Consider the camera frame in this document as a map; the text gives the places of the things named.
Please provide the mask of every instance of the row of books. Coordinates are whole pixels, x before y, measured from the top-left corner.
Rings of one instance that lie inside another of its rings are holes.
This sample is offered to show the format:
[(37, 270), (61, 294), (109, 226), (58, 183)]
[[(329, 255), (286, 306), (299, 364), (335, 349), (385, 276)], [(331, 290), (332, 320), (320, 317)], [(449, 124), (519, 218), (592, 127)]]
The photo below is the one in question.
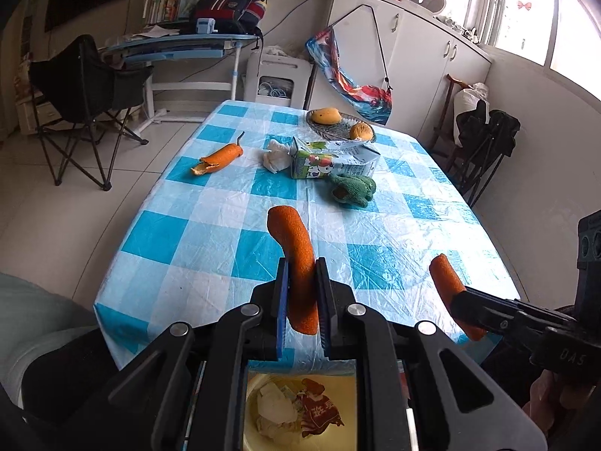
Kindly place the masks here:
[(198, 0), (144, 0), (145, 25), (186, 20)]

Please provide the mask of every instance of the cabinet handle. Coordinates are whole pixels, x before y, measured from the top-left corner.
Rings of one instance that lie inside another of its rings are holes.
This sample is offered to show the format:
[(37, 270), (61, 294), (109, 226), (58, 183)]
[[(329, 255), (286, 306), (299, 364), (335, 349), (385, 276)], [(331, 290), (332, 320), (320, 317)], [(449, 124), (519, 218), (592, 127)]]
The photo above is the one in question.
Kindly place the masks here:
[(397, 28), (399, 28), (399, 20), (400, 20), (401, 16), (399, 14), (396, 14), (394, 16), (394, 25), (393, 25), (393, 32), (397, 31)]

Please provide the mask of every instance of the person's hand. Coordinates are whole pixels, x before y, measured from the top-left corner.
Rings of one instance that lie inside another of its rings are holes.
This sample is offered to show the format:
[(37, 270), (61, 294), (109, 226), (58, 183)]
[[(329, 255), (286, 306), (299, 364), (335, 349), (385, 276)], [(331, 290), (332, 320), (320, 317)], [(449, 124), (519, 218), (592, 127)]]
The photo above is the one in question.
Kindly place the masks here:
[(530, 401), (524, 412), (547, 435), (555, 422), (558, 405), (567, 410), (584, 406), (595, 387), (593, 385), (567, 385), (549, 370), (543, 373), (530, 387)]

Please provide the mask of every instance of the carrot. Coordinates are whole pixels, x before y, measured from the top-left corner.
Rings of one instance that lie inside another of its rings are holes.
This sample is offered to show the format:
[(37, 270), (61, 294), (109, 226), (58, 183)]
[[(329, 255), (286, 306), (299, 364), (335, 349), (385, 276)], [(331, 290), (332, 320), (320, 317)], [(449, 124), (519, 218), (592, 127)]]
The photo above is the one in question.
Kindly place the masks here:
[(202, 176), (205, 173), (223, 170), (234, 159), (244, 154), (242, 147), (240, 147), (240, 139), (243, 135), (244, 132), (240, 134), (235, 144), (227, 144), (212, 155), (200, 158), (200, 163), (190, 168), (190, 171), (196, 176)]
[[(430, 275), (440, 295), (442, 302), (451, 313), (451, 302), (453, 297), (465, 291), (464, 283), (459, 279), (455, 269), (449, 263), (447, 256), (439, 254), (430, 263)], [(466, 324), (462, 321), (457, 321), (457, 325), (464, 330), (464, 333), (473, 341), (479, 341), (486, 335), (486, 331), (479, 327)]]
[(280, 205), (267, 212), (267, 230), (282, 246), (290, 269), (288, 320), (295, 331), (317, 334), (315, 255), (307, 228), (293, 207)]

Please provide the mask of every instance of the tablecloth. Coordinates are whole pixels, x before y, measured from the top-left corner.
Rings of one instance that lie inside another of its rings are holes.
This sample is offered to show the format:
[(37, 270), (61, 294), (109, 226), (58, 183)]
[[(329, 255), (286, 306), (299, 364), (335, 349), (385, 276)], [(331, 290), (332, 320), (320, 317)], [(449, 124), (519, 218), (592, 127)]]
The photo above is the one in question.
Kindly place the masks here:
[[(289, 170), (266, 170), (262, 155), (271, 139), (319, 139), (305, 113), (226, 101), (170, 162), (131, 223), (94, 304), (119, 367), (172, 322), (215, 322), (249, 301), (256, 285), (275, 278), (283, 254), (266, 227), (275, 205), (298, 210), (330, 277), (350, 285), (358, 302), (390, 321), (414, 325), (428, 319), (466, 343), (429, 275), (439, 253), (466, 285), (518, 297), (485, 230), (414, 138), (375, 127), (378, 189), (366, 209), (334, 202), (327, 180), (293, 180)], [(198, 158), (235, 142), (242, 131), (243, 156), (217, 173), (190, 173)], [(295, 373), (352, 368), (351, 362), (325, 358), (319, 335), (299, 334), (289, 324), (283, 358), (264, 366)]]

